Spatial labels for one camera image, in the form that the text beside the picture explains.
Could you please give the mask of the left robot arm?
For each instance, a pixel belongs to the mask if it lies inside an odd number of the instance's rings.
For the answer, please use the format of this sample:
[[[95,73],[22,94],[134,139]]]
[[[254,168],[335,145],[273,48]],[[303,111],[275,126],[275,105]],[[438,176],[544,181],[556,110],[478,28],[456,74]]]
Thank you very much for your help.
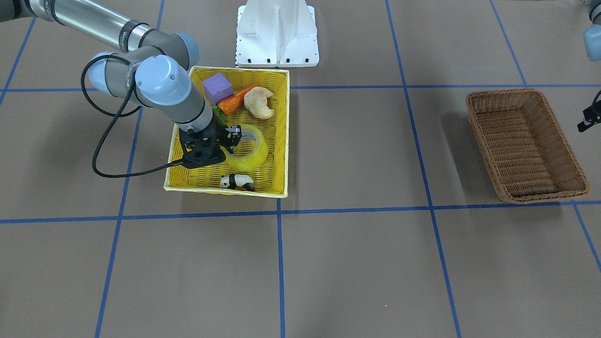
[[[583,32],[586,53],[591,61],[601,59],[601,2],[589,0],[587,2],[588,18],[592,25]],[[579,132],[585,132],[592,126],[601,122],[601,92],[598,91],[592,103],[583,111],[583,120],[577,124]]]

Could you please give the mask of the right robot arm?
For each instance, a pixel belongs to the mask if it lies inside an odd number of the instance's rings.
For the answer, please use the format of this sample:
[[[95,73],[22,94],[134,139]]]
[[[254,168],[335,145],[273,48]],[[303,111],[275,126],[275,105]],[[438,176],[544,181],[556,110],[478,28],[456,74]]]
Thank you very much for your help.
[[[2,22],[26,17],[71,27],[118,49],[95,56],[83,77],[101,92],[161,110],[183,132],[184,148],[238,145],[242,128],[225,126],[188,75],[200,59],[193,37],[166,34],[93,0],[1,2]]]

